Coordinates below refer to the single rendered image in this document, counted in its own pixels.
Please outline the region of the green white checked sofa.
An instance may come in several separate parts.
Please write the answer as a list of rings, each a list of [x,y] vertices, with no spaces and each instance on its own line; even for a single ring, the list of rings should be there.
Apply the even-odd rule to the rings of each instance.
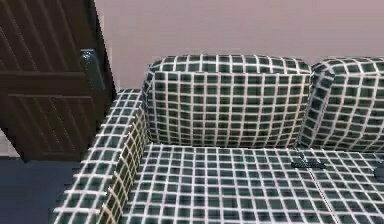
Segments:
[[[49,224],[384,224],[384,56],[153,62]]]

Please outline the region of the black remote control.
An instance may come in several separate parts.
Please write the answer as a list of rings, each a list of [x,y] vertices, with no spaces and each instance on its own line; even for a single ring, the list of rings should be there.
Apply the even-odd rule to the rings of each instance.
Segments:
[[[293,168],[305,168],[305,169],[326,169],[325,164],[320,162],[313,161],[299,161],[299,162],[291,162],[291,166]]]

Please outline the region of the dark brown wooden door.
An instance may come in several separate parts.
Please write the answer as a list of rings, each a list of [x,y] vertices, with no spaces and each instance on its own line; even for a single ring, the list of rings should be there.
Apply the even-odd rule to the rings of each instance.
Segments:
[[[96,50],[104,90],[82,49]],[[80,160],[115,96],[95,0],[0,0],[0,130],[23,161]]]

